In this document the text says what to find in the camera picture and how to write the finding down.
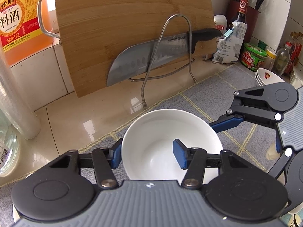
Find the gloved right hand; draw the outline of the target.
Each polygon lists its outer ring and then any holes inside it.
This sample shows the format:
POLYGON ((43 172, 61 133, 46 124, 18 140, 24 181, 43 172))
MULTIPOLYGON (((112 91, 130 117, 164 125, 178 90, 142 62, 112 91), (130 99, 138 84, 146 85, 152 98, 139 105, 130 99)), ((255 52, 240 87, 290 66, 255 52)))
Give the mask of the gloved right hand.
POLYGON ((276 144, 275 143, 271 144, 266 152, 266 159, 267 160, 276 160, 279 157, 280 157, 280 154, 279 154, 279 152, 277 152, 276 144))

